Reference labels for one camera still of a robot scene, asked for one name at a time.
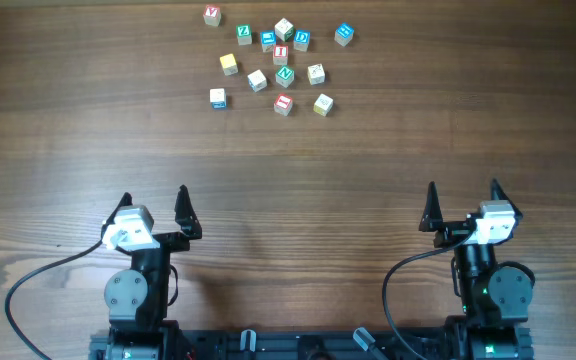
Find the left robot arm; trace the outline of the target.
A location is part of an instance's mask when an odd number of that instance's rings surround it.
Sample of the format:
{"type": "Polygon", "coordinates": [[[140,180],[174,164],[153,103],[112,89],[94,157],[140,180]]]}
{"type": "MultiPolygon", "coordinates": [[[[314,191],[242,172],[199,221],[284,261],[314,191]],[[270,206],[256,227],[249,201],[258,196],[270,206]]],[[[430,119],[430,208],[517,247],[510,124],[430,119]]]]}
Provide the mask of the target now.
{"type": "Polygon", "coordinates": [[[135,205],[126,193],[103,223],[102,244],[129,255],[130,267],[114,274],[104,289],[109,309],[109,332],[92,339],[89,357],[101,360],[194,359],[196,350],[179,324],[167,318],[167,309],[178,295],[169,293],[169,277],[177,276],[171,255],[190,249],[202,237],[202,227],[192,207],[188,188],[179,188],[174,232],[154,234],[154,220],[147,207],[135,205]]]}

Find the white block blue edge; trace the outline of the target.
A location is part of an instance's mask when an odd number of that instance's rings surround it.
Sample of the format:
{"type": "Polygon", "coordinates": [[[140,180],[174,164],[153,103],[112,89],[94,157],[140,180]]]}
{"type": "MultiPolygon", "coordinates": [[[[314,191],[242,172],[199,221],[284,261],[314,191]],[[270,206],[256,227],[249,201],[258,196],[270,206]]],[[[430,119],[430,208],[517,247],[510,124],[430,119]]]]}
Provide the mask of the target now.
{"type": "Polygon", "coordinates": [[[213,109],[224,109],[227,107],[227,95],[224,88],[210,89],[209,98],[213,109]]]}

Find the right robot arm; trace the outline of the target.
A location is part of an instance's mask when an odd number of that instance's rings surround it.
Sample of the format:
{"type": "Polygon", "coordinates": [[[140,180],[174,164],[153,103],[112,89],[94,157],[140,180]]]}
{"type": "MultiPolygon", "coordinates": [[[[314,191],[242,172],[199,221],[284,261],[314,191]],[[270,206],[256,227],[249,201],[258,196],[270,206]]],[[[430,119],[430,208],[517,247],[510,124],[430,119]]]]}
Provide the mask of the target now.
{"type": "Polygon", "coordinates": [[[436,185],[428,185],[419,230],[435,234],[434,247],[451,250],[451,276],[462,316],[444,324],[447,359],[533,359],[528,307],[536,277],[527,266],[499,262],[495,248],[508,242],[523,219],[497,180],[491,198],[462,221],[443,219],[436,185]]]}

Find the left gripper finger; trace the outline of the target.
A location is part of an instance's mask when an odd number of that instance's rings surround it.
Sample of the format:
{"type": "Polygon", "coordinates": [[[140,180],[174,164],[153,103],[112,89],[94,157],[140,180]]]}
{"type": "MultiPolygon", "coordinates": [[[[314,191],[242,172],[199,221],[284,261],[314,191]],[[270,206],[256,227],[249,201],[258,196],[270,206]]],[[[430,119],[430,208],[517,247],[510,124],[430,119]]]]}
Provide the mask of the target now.
{"type": "Polygon", "coordinates": [[[110,225],[114,224],[114,219],[115,216],[117,215],[118,211],[125,206],[132,206],[133,202],[132,202],[132,195],[128,192],[125,192],[122,196],[122,198],[120,199],[119,203],[117,204],[117,206],[115,207],[115,209],[112,211],[112,213],[110,214],[110,216],[103,221],[102,223],[102,227],[101,227],[101,234],[104,235],[106,230],[108,229],[108,227],[110,225]]]}
{"type": "Polygon", "coordinates": [[[202,238],[202,226],[191,203],[189,190],[186,185],[181,185],[175,202],[175,222],[180,226],[180,231],[189,240],[202,238]]]}

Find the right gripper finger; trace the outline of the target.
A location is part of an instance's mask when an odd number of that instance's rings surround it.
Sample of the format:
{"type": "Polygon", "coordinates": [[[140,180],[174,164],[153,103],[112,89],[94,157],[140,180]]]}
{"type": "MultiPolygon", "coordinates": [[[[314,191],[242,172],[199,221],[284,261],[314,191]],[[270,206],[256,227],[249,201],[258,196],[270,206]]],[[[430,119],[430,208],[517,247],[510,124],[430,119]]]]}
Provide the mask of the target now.
{"type": "Polygon", "coordinates": [[[428,184],[426,204],[419,223],[421,232],[440,231],[444,225],[437,187],[434,181],[428,184]]]}
{"type": "Polygon", "coordinates": [[[514,211],[514,217],[516,220],[523,219],[523,213],[518,209],[518,207],[514,204],[514,202],[506,195],[502,186],[498,182],[496,178],[493,178],[490,185],[490,192],[491,192],[491,199],[492,200],[499,200],[499,201],[506,201],[512,207],[514,211]]]}

